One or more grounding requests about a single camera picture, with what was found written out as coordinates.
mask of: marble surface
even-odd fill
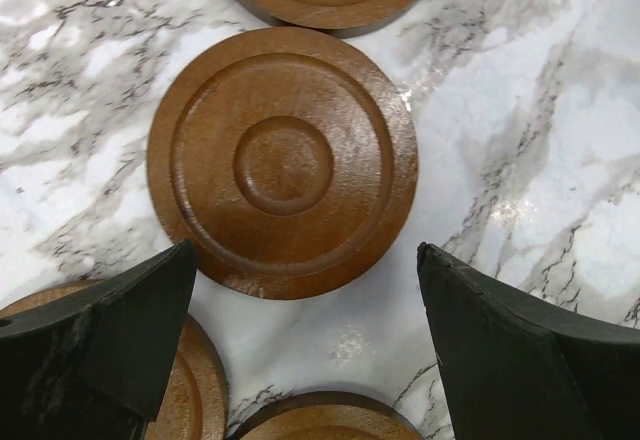
[[[421,0],[349,40],[411,109],[415,204],[388,254],[331,294],[278,303],[198,279],[191,312],[223,357],[232,426],[339,388],[452,438],[415,274],[423,240],[638,326],[638,4]],[[0,307],[169,245],[145,178],[155,108],[196,55],[262,26],[234,0],[0,0]]]

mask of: center circular indentation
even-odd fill
[[[325,136],[310,123],[269,117],[244,132],[233,170],[238,188],[254,207],[271,215],[295,215],[326,193],[333,154]]]

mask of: white marble countertop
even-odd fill
[[[452,438],[415,273],[423,240],[637,326],[638,5],[421,0],[349,40],[411,108],[415,204],[388,254],[328,295],[279,303],[198,279],[191,312],[223,357],[233,425],[274,398],[337,388]],[[0,307],[169,245],[145,178],[154,111],[196,55],[261,26],[234,0],[0,0]]]

